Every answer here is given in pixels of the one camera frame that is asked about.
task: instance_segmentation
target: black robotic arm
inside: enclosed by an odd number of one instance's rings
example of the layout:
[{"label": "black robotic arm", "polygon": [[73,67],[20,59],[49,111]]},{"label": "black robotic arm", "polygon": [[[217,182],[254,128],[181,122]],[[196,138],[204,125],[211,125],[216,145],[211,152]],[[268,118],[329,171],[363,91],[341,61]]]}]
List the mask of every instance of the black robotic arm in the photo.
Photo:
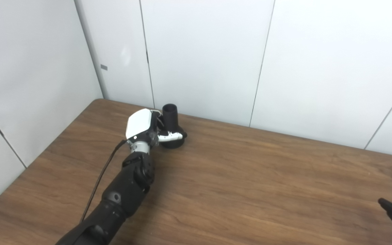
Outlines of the black robotic arm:
[{"label": "black robotic arm", "polygon": [[178,126],[176,106],[166,104],[163,113],[143,109],[131,115],[126,137],[131,154],[102,194],[101,202],[56,245],[108,245],[125,220],[135,214],[154,182],[150,149],[159,143],[169,149],[177,148],[187,134]]}]

